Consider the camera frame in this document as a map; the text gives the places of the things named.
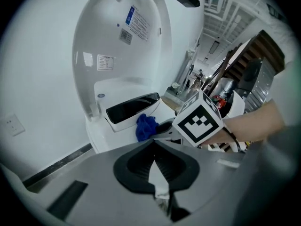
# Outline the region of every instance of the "white toilet lid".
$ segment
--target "white toilet lid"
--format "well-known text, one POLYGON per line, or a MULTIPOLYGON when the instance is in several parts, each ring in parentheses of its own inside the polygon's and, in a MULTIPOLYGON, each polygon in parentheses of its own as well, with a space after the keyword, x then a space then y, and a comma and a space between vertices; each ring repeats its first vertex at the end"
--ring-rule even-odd
POLYGON ((76 88, 89 120, 99 111, 150 93, 172 66, 164 0, 90 0, 73 42, 76 88))

